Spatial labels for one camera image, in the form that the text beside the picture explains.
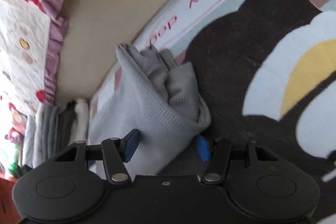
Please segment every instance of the blanket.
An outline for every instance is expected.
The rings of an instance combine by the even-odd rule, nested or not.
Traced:
[[[336,0],[170,0],[137,37],[191,62],[209,107],[209,138],[257,140],[311,175],[312,216],[336,223]],[[110,102],[117,64],[91,100],[91,123]],[[190,146],[160,175],[202,174]]]
[[[63,0],[0,0],[0,91],[16,109],[35,114],[53,104],[68,20]]]
[[[76,101],[71,101],[54,107],[41,103],[36,117],[28,116],[23,165],[36,168],[68,146],[70,139],[87,140],[88,105],[83,99],[77,102],[77,105]]]
[[[127,171],[132,178],[154,175],[210,125],[210,113],[198,93],[191,63],[177,66],[168,50],[149,47],[138,52],[132,45],[120,45],[117,57],[120,85],[92,121],[89,143],[123,138],[137,128],[141,140]],[[105,176],[102,164],[96,172]]]

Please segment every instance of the brown cartoon shape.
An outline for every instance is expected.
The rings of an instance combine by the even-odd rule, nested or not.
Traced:
[[[114,90],[117,90],[120,85],[122,69],[118,69],[114,74]]]
[[[98,112],[98,99],[91,104],[91,119],[95,117]]]
[[[304,152],[295,133],[305,107],[335,81],[336,72],[279,122],[262,115],[242,115],[246,91],[264,60],[286,34],[310,24],[320,12],[309,0],[246,0],[236,12],[217,18],[195,36],[185,61],[192,63],[199,93],[211,113],[211,125],[204,132],[209,138],[224,137],[234,143],[257,140],[314,178],[335,169],[335,159],[328,162]],[[181,166],[183,175],[202,173],[197,159],[188,157],[193,149],[187,149],[161,175],[181,175]],[[336,206],[336,179],[328,183],[319,180],[318,184],[321,199],[314,221],[333,214]]]
[[[29,102],[27,100],[24,100],[24,103],[34,112],[36,113],[37,110],[35,109],[35,107],[33,106],[32,102]]]
[[[187,51],[184,51],[179,56],[174,58],[176,65],[181,65],[183,63],[186,53]]]
[[[30,55],[27,52],[24,52],[22,54],[22,58],[30,65],[34,63],[34,60],[30,57]]]
[[[25,27],[20,26],[20,31],[21,31],[24,35],[28,35],[28,31],[26,30]]]

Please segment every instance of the gray towel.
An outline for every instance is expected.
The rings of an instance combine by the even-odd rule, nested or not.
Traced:
[[[54,142],[53,142],[53,154],[59,152],[59,144],[60,144],[60,131],[62,129],[61,123],[61,115],[67,109],[65,105],[59,107],[59,111],[55,115],[55,130],[54,130]]]
[[[49,132],[48,132],[48,149],[47,149],[47,158],[51,158],[54,155],[54,135],[55,135],[55,125],[56,117],[58,117],[59,106],[54,106],[49,120]]]
[[[33,168],[38,167],[42,161],[42,128],[45,104],[40,104],[36,113],[36,130],[34,134],[34,148],[33,148]]]
[[[33,115],[27,118],[25,138],[22,148],[22,165],[33,167],[34,135],[36,130],[36,121]]]
[[[41,134],[42,162],[45,162],[48,159],[48,134],[49,134],[49,122],[52,110],[53,107],[50,105],[46,105],[44,107],[43,126]]]
[[[133,178],[154,175],[210,125],[210,113],[198,93],[191,63],[176,66],[168,50],[149,47],[138,52],[132,45],[118,46],[117,57],[120,86],[90,121],[89,137],[100,144],[139,129],[139,147],[125,166]],[[104,177],[102,164],[96,168]]]

